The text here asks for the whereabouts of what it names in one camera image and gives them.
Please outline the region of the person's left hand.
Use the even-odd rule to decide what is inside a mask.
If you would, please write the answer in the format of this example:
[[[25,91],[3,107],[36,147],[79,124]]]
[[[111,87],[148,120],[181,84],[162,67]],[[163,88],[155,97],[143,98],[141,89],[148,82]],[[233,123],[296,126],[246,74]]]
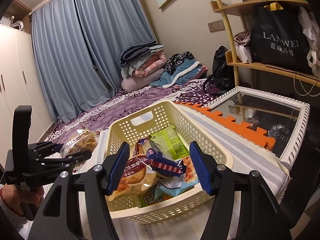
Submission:
[[[21,204],[27,203],[35,207],[40,207],[44,199],[43,187],[37,187],[35,192],[21,191],[15,185],[5,184],[1,189],[1,199],[4,204],[14,213],[23,216]]]

